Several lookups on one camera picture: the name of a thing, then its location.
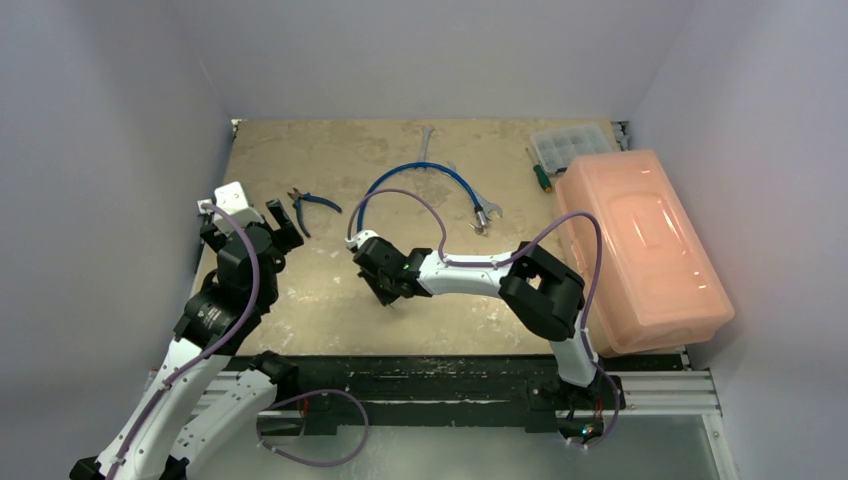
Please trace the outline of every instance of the table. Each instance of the table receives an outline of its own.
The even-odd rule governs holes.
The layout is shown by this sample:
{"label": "table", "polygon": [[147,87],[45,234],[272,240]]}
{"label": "table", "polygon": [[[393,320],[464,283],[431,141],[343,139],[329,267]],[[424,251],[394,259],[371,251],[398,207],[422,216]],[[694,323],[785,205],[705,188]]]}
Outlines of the table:
{"label": "table", "polygon": [[[495,254],[514,250],[558,215],[553,194],[536,183],[525,148],[530,133],[590,120],[249,120],[242,121],[225,183],[240,181],[272,224],[267,200],[284,200],[293,187],[338,203],[340,215],[306,203],[312,233],[286,256],[278,276],[280,299],[245,340],[240,355],[270,349],[286,355],[476,355],[550,353],[548,342],[530,333],[499,299],[466,295],[398,299],[383,307],[345,249],[351,209],[390,168],[417,160],[422,127],[435,127],[427,160],[452,161],[473,188],[499,204],[487,237],[474,222],[468,194],[451,178],[432,170],[406,171],[384,182],[421,195],[445,221],[446,253]],[[601,125],[615,145],[607,120]],[[384,194],[369,202],[365,228],[408,253],[436,248],[439,228],[415,200]],[[541,245],[564,259],[556,233]],[[214,268],[205,249],[198,278]]]}

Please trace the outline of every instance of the beige table surface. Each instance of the beige table surface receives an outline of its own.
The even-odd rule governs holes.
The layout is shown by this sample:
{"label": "beige table surface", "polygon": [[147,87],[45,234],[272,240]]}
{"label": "beige table surface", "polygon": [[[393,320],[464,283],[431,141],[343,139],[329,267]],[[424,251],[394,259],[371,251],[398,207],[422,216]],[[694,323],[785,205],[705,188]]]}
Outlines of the beige table surface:
{"label": "beige table surface", "polygon": [[[526,354],[549,353],[501,300],[467,295],[398,299],[382,307],[345,249],[351,209],[368,187],[392,167],[416,161],[421,129],[435,127],[427,160],[452,161],[504,217],[492,221],[488,237],[474,233],[468,194],[443,173],[418,170],[397,174],[384,186],[418,193],[430,202],[448,230],[446,253],[495,254],[514,250],[555,218],[555,197],[542,192],[524,151],[530,133],[587,120],[250,120],[239,124],[226,181],[240,181],[251,200],[271,219],[264,203],[292,187],[327,197],[344,210],[305,203],[312,234],[286,256],[277,277],[280,299],[245,340],[240,354],[271,349],[282,354]],[[614,143],[609,121],[601,125]],[[365,228],[375,230],[402,252],[436,248],[439,229],[413,199],[384,194],[369,202]],[[559,258],[556,232],[541,245]],[[204,252],[198,278],[214,267]]]}

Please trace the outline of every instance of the wire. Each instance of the wire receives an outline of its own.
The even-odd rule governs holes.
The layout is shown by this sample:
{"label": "wire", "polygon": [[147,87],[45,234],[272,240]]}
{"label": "wire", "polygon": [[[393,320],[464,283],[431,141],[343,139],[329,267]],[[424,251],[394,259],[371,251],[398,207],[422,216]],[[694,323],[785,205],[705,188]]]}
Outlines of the wire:
{"label": "wire", "polygon": [[[204,210],[212,210],[218,215],[221,216],[224,220],[227,221],[230,225],[233,226],[236,234],[241,238],[241,241],[244,243],[245,248],[247,249],[247,256],[250,258],[250,268],[251,268],[251,287],[250,287],[250,297],[247,299],[247,305],[244,307],[244,312],[242,312],[241,316],[236,320],[236,323],[233,324],[232,328],[217,342],[215,342],[211,347],[207,348],[200,352],[196,357],[192,358],[188,362],[185,363],[182,367],[176,369],[174,373],[169,375],[165,380],[162,381],[163,388],[157,388],[157,390],[150,397],[150,400],[147,402],[147,405],[141,410],[138,417],[136,417],[135,422],[133,422],[129,431],[127,431],[126,437],[124,437],[124,441],[121,443],[121,446],[118,448],[118,452],[115,455],[118,460],[124,458],[127,451],[129,451],[130,444],[135,439],[136,435],[138,435],[138,431],[141,429],[141,426],[153,412],[153,409],[156,408],[156,405],[162,400],[162,397],[165,396],[165,392],[167,392],[170,387],[174,384],[174,382],[179,379],[185,372],[189,369],[202,362],[203,360],[212,356],[213,353],[218,351],[219,348],[224,346],[230,339],[235,336],[238,330],[244,325],[247,319],[250,317],[253,312],[253,308],[256,306],[256,298],[259,296],[259,259],[256,257],[256,250],[253,248],[253,244],[250,242],[250,239],[247,237],[247,233],[245,233],[244,229],[242,229],[238,222],[227,214],[221,208],[212,205],[211,203],[204,203],[200,205]],[[115,462],[109,467],[109,472],[106,474],[106,480],[113,480],[115,475],[118,474],[118,468],[120,467],[121,462]]]}
{"label": "wire", "polygon": [[[469,185],[468,182],[466,182],[462,177],[460,177],[458,173],[456,173],[453,170],[445,167],[444,165],[439,165],[438,163],[430,163],[430,162],[412,162],[412,163],[407,163],[405,165],[401,165],[399,167],[395,167],[395,168],[389,170],[388,172],[384,173],[383,176],[378,178],[377,181],[374,182],[371,185],[371,187],[368,189],[368,191],[365,192],[366,198],[370,198],[370,197],[367,197],[367,194],[372,193],[387,178],[391,177],[392,175],[394,175],[398,172],[402,172],[404,170],[409,170],[410,168],[435,168],[436,170],[440,170],[444,173],[447,173],[448,175],[453,177],[453,179],[456,180],[457,183],[459,183],[462,186],[462,188],[465,189],[466,192],[468,192],[468,195],[471,196],[471,203],[474,204],[474,207],[475,208],[480,207],[480,202],[477,200],[477,195],[474,195],[474,190],[471,189],[471,185]],[[363,204],[362,210],[359,213],[359,219],[356,221],[356,231],[362,230],[362,223],[364,221],[365,221],[365,205]]]}
{"label": "wire", "polygon": [[362,205],[364,205],[365,202],[367,202],[368,199],[373,197],[374,195],[379,195],[381,193],[389,193],[389,192],[401,193],[401,194],[407,195],[409,197],[412,197],[415,200],[418,200],[419,203],[424,205],[427,208],[427,210],[429,210],[430,213],[433,214],[433,217],[436,219],[436,222],[439,224],[439,229],[442,231],[442,238],[441,238],[441,240],[439,240],[439,248],[438,248],[439,258],[442,260],[442,262],[445,263],[445,265],[450,265],[450,266],[454,266],[454,267],[493,267],[493,268],[500,268],[500,267],[509,265],[512,262],[514,262],[515,260],[521,258],[531,248],[538,245],[539,242],[542,241],[543,238],[545,238],[548,234],[550,234],[552,231],[554,231],[554,229],[556,227],[561,225],[566,220],[570,220],[572,218],[579,216],[579,217],[586,217],[587,219],[589,219],[589,221],[592,222],[592,226],[595,228],[595,239],[596,239],[595,251],[597,252],[596,255],[595,255],[595,271],[594,271],[594,274],[592,275],[592,282],[589,286],[589,293],[586,295],[586,304],[583,306],[583,312],[580,315],[579,331],[580,331],[580,339],[582,340],[582,343],[583,343],[583,349],[586,351],[586,355],[588,355],[589,361],[592,363],[592,366],[594,366],[595,369],[597,369],[598,373],[600,373],[600,375],[602,377],[604,377],[604,379],[606,379],[606,381],[612,387],[612,391],[614,392],[613,396],[615,398],[615,409],[613,410],[612,419],[610,419],[609,427],[604,428],[604,433],[601,434],[600,437],[595,439],[590,445],[584,445],[584,447],[586,447],[586,448],[588,448],[589,446],[594,447],[594,446],[600,444],[602,441],[604,441],[604,439],[606,439],[607,436],[610,434],[610,432],[612,432],[612,430],[615,428],[616,421],[618,421],[618,413],[619,413],[619,410],[621,409],[621,399],[619,398],[619,395],[621,394],[621,392],[618,389],[618,385],[616,385],[616,383],[612,379],[612,377],[603,369],[603,367],[601,367],[600,363],[597,360],[595,360],[595,358],[596,358],[595,352],[592,351],[592,346],[589,344],[588,329],[586,328],[586,323],[589,320],[589,309],[592,306],[592,301],[595,299],[595,290],[597,290],[597,288],[598,288],[598,276],[601,273],[601,257],[602,257],[602,254],[603,254],[603,231],[601,230],[601,224],[598,223],[598,219],[595,218],[595,216],[592,215],[591,213],[584,212],[584,211],[581,211],[581,210],[569,212],[569,213],[566,213],[565,215],[557,218],[556,220],[554,220],[553,223],[551,223],[550,225],[548,225],[547,228],[542,230],[542,232],[539,233],[539,235],[536,235],[536,238],[534,238],[530,243],[525,245],[524,248],[522,248],[521,250],[515,252],[512,256],[510,256],[506,260],[503,260],[503,261],[500,261],[500,262],[494,262],[494,263],[455,262],[455,261],[451,261],[451,260],[445,258],[444,247],[445,247],[445,242],[447,242],[447,239],[448,239],[448,234],[447,234],[447,229],[445,228],[445,222],[442,221],[442,218],[439,217],[439,214],[436,213],[436,210],[433,209],[433,207],[429,203],[427,203],[426,200],[424,200],[420,196],[418,196],[418,195],[416,195],[416,194],[414,194],[414,193],[412,193],[408,190],[403,190],[403,189],[400,189],[400,188],[383,188],[383,189],[376,190],[374,192],[371,192],[371,193],[365,195],[364,197],[362,197],[362,200],[360,200],[359,203],[356,204],[356,207],[354,207],[353,211],[350,214],[350,221],[348,222],[348,225],[347,225],[348,239],[353,238],[353,236],[351,235],[351,229],[353,227],[353,218],[356,215],[356,212],[359,211],[360,207],[362,207]]}
{"label": "wire", "polygon": [[277,455],[280,455],[281,457],[288,458],[289,460],[293,460],[297,463],[300,463],[300,464],[303,464],[303,465],[306,465],[306,466],[309,466],[309,467],[336,467],[338,465],[341,465],[343,463],[347,463],[347,462],[351,461],[355,456],[359,455],[359,452],[361,452],[363,448],[365,448],[365,442],[368,440],[368,429],[370,428],[369,423],[368,423],[368,414],[365,413],[365,407],[362,406],[362,403],[359,400],[357,400],[356,397],[354,397],[353,395],[351,395],[347,392],[344,392],[342,390],[336,390],[334,388],[324,388],[324,389],[321,389],[321,390],[313,390],[311,392],[302,393],[302,394],[300,394],[296,397],[289,398],[288,400],[283,400],[282,402],[275,403],[275,404],[271,405],[270,407],[268,407],[267,410],[274,410],[274,409],[277,409],[277,408],[282,408],[282,407],[285,407],[286,405],[288,405],[290,403],[299,402],[300,400],[303,400],[303,399],[306,399],[306,398],[309,398],[309,397],[314,397],[315,395],[326,395],[326,394],[341,395],[342,397],[347,398],[348,400],[353,402],[354,405],[356,405],[356,408],[359,409],[359,413],[362,414],[362,421],[363,421],[362,438],[359,440],[359,444],[356,446],[356,448],[353,449],[352,452],[350,452],[349,454],[347,454],[346,456],[344,456],[344,457],[342,457],[338,460],[333,460],[332,462],[319,462],[317,460],[307,460],[305,458],[300,458],[296,455],[292,455],[291,453],[284,452],[284,451],[278,449],[277,447],[271,445],[270,443],[268,443],[265,440],[265,437],[262,436],[262,432],[259,431],[259,427],[257,427],[256,428],[256,437],[259,439],[259,444],[262,445],[263,447],[265,447],[266,449],[268,449],[271,453],[276,453]]}

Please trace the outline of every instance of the blue pliers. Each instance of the blue pliers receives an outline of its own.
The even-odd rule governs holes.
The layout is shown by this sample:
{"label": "blue pliers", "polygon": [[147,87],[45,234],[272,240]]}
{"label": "blue pliers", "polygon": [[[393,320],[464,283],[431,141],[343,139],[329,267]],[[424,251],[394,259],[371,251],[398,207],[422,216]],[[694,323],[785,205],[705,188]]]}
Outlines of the blue pliers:
{"label": "blue pliers", "polygon": [[297,213],[297,224],[300,225],[300,230],[306,235],[307,238],[312,238],[312,235],[309,234],[309,231],[306,230],[306,225],[303,224],[303,205],[301,204],[301,200],[306,202],[320,203],[321,205],[326,205],[333,210],[342,213],[342,207],[336,205],[330,200],[327,200],[323,197],[316,197],[315,195],[310,195],[309,192],[300,193],[300,191],[296,188],[293,188],[291,192],[288,192],[289,198],[294,200],[292,207],[294,207],[295,212]]}

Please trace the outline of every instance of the white wall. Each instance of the white wall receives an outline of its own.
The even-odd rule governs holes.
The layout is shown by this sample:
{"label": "white wall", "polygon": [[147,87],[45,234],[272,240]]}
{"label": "white wall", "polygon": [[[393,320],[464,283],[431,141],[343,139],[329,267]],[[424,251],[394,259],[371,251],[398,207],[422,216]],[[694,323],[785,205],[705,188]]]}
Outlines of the white wall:
{"label": "white wall", "polygon": [[169,2],[0,4],[0,478],[67,478],[161,359],[231,127]]}
{"label": "white wall", "polygon": [[848,3],[700,2],[633,117],[731,295],[695,350],[743,478],[845,478]]}
{"label": "white wall", "polygon": [[177,0],[236,118],[633,113],[694,0]]}

